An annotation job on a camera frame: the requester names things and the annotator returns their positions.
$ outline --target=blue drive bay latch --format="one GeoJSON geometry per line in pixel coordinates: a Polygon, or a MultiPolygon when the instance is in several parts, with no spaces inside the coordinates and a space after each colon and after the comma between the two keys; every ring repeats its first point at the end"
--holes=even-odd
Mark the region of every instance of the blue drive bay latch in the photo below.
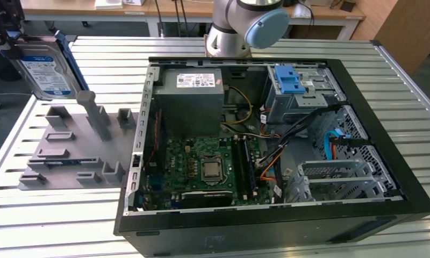
{"type": "Polygon", "coordinates": [[[276,66],[274,70],[282,94],[302,94],[306,92],[300,84],[300,74],[296,73],[292,66],[276,66]]]}

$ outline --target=orange wire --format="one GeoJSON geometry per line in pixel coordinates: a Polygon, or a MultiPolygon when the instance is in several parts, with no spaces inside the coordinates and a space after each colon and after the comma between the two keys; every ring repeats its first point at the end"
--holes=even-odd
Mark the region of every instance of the orange wire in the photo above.
{"type": "Polygon", "coordinates": [[[264,131],[264,128],[265,128],[265,124],[261,124],[261,128],[260,128],[260,134],[261,136],[270,136],[270,134],[265,134],[265,131],[264,131]]]}
{"type": "Polygon", "coordinates": [[[280,152],[280,154],[274,157],[274,159],[273,159],[273,161],[269,163],[269,165],[266,166],[266,168],[265,168],[264,172],[262,172],[262,173],[261,173],[261,175],[260,175],[260,180],[274,180],[274,181],[276,181],[276,179],[273,179],[272,177],[265,177],[265,174],[266,174],[268,170],[270,169],[270,167],[273,166],[273,164],[276,163],[276,161],[277,161],[278,157],[281,156],[282,152],[284,152],[284,149],[282,149],[282,151],[280,152]]]}
{"type": "Polygon", "coordinates": [[[333,159],[336,160],[336,145],[334,144],[330,144],[332,145],[332,156],[333,156],[333,159]]]}

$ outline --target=ram slot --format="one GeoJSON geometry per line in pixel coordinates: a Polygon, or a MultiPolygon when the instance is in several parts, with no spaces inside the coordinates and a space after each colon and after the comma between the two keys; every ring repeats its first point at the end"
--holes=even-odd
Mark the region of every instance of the ram slot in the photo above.
{"type": "Polygon", "coordinates": [[[230,144],[232,160],[236,176],[237,195],[246,200],[254,195],[256,180],[254,168],[249,155],[249,148],[244,139],[232,139],[230,144]]]}

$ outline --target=label sticker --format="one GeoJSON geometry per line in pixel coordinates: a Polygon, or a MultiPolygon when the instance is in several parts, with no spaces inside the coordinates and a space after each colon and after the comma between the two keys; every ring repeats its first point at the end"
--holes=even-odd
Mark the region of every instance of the label sticker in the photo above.
{"type": "Polygon", "coordinates": [[[207,88],[216,86],[215,74],[180,74],[177,75],[177,88],[207,88]]]}
{"type": "Polygon", "coordinates": [[[268,122],[268,116],[265,114],[260,115],[260,121],[262,124],[265,124],[268,122]]]}
{"type": "Polygon", "coordinates": [[[124,12],[125,15],[144,15],[144,12],[124,12]]]}
{"type": "Polygon", "coordinates": [[[21,61],[41,91],[52,95],[71,94],[71,87],[51,56],[25,56],[21,61]]]}
{"type": "Polygon", "coordinates": [[[301,86],[304,86],[304,87],[313,87],[314,86],[314,83],[313,83],[313,81],[301,81],[301,86]]]}
{"type": "Polygon", "coordinates": [[[280,188],[277,185],[274,185],[274,193],[276,193],[280,197],[282,197],[282,190],[281,190],[281,188],[280,188]]]}

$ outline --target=hard drive label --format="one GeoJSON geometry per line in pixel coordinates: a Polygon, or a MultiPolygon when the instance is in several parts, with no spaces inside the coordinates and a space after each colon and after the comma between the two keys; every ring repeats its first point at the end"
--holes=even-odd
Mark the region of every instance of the hard drive label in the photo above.
{"type": "Polygon", "coordinates": [[[56,62],[51,56],[25,56],[23,64],[41,91],[52,95],[71,94],[69,85],[57,72],[56,62]]]}

